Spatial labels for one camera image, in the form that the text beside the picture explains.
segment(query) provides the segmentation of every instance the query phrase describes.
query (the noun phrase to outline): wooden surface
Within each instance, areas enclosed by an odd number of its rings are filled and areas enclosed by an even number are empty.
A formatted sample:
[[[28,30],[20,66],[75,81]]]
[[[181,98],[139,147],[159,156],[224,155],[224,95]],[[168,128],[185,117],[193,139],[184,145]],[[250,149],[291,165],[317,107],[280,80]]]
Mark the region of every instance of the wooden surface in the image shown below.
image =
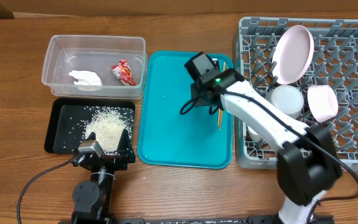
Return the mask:
[[[141,36],[147,53],[157,50],[205,51],[232,55],[232,38],[243,16],[358,19],[358,12],[288,12],[203,16],[78,17],[0,20],[0,223],[16,222],[23,186],[68,155],[44,151],[50,109],[56,99],[40,80],[45,51],[55,34]],[[137,145],[142,100],[136,101]],[[22,203],[24,223],[69,219],[76,184],[89,172],[66,166],[36,180]],[[328,193],[356,191],[349,175]],[[222,170],[150,166],[140,159],[118,172],[111,211],[119,218],[219,218],[277,213],[283,203],[275,170],[247,170],[235,160]],[[336,223],[358,223],[358,199],[327,202],[318,213]]]

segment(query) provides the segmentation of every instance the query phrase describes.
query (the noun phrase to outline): snack packet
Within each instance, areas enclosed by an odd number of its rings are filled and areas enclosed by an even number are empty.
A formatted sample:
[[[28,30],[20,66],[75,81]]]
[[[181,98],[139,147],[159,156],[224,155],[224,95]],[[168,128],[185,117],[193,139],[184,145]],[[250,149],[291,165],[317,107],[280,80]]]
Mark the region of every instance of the snack packet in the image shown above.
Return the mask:
[[[136,83],[132,77],[131,68],[129,68],[128,62],[125,59],[122,59],[118,62],[117,65],[111,67],[113,74],[126,86],[136,86]]]

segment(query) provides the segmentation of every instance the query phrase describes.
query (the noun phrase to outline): clear plastic container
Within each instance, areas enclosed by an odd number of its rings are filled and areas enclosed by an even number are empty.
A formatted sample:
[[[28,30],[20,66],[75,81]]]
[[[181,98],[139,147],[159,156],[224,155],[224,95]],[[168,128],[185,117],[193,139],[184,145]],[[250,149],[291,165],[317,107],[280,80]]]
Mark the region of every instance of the clear plastic container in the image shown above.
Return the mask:
[[[42,83],[55,96],[140,99],[143,97],[147,54],[141,37],[106,35],[55,35],[45,55]],[[111,66],[126,59],[136,86],[125,86],[111,72]],[[98,75],[102,86],[74,85],[68,74],[90,71]]]

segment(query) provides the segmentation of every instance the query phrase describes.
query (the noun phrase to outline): gray dish rack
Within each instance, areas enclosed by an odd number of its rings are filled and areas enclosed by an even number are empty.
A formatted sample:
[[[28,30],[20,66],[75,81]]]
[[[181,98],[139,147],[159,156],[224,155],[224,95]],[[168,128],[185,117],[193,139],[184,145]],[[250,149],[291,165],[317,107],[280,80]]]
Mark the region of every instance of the gray dish rack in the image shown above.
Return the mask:
[[[233,42],[234,68],[264,97],[277,86],[272,76],[276,44],[286,30],[299,24],[314,38],[314,55],[305,75],[292,84],[305,98],[298,119],[312,128],[329,128],[338,157],[358,171],[358,20],[244,17]],[[330,85],[335,91],[339,102],[335,118],[323,123],[313,118],[306,100],[311,85]],[[263,140],[247,137],[246,127],[235,119],[237,163],[249,169],[276,169],[275,153]]]

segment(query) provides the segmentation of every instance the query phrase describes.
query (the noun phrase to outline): blue tray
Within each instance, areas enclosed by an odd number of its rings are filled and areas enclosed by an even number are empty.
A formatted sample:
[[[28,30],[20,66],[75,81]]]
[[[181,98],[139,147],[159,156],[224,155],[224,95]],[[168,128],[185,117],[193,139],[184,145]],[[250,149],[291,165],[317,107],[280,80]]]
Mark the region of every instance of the blue tray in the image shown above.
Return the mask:
[[[191,99],[193,80],[184,64],[196,53],[159,51],[149,60],[140,121],[137,153],[148,164],[225,168],[232,156],[233,117],[223,114],[218,130],[218,113],[209,115],[208,106],[193,108],[180,115]],[[209,54],[233,67],[231,59]]]

